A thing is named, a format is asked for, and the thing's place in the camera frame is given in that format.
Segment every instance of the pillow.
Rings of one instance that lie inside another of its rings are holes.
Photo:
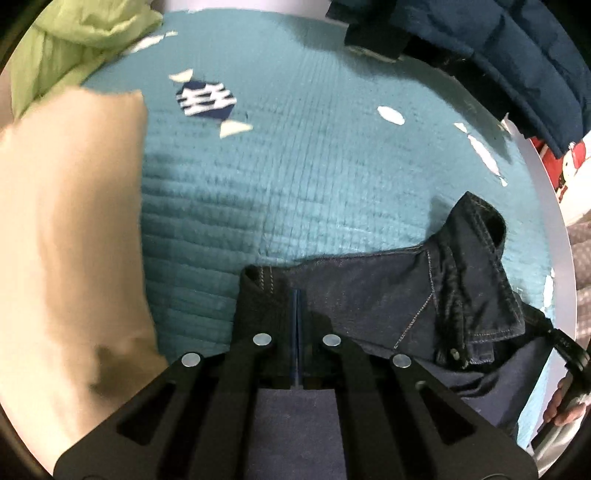
[[[144,294],[142,95],[75,88],[0,133],[0,403],[50,473],[167,366]]]

